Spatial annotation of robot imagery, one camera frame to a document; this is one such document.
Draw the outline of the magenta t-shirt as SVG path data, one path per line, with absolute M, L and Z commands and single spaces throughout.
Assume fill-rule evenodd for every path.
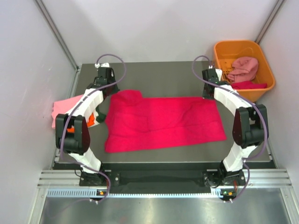
M 124 90 L 110 98 L 107 153 L 190 146 L 227 139 L 216 102 L 202 97 L 146 98 Z

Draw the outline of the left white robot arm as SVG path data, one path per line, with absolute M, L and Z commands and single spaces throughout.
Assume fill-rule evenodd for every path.
M 119 91 L 114 70 L 108 63 L 96 64 L 97 76 L 86 88 L 83 96 L 64 114 L 55 118 L 56 147 L 75 159 L 83 172 L 90 173 L 90 180 L 101 185 L 106 174 L 101 171 L 101 161 L 90 148 L 89 127 L 103 122 L 106 116 L 98 106 L 106 97 Z

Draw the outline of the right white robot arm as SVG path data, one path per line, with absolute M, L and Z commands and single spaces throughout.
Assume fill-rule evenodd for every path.
M 250 154 L 269 137 L 268 114 L 265 105 L 254 104 L 242 97 L 230 84 L 220 80 L 220 69 L 208 68 L 202 71 L 203 96 L 222 103 L 233 115 L 232 136 L 234 143 L 226 158 L 221 162 L 218 179 L 228 185 L 235 179 L 235 173 L 243 168 Z

